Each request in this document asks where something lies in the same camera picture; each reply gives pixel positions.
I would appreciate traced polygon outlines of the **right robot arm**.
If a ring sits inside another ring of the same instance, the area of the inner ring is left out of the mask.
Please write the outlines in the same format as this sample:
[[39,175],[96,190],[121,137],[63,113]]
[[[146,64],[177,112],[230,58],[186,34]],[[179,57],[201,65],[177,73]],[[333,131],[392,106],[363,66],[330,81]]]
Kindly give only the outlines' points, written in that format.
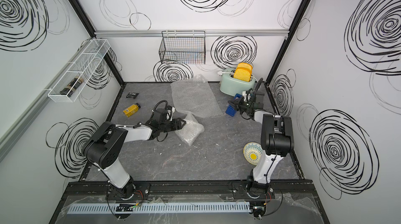
[[294,149],[292,121],[289,116],[273,114],[264,108],[264,93],[250,92],[228,101],[240,114],[261,123],[261,158],[247,177],[246,191],[251,198],[272,192],[271,177],[280,161]]

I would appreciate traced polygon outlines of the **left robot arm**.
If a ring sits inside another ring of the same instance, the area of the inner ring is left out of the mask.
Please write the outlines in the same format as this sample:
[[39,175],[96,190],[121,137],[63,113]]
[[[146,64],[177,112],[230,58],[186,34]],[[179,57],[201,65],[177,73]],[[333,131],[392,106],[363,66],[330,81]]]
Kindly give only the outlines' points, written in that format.
[[125,171],[119,154],[125,143],[157,139],[160,134],[182,130],[187,122],[173,117],[174,109],[155,109],[151,118],[136,125],[118,125],[104,122],[90,137],[83,148],[84,157],[95,165],[108,179],[111,188],[123,200],[136,193],[132,177]]

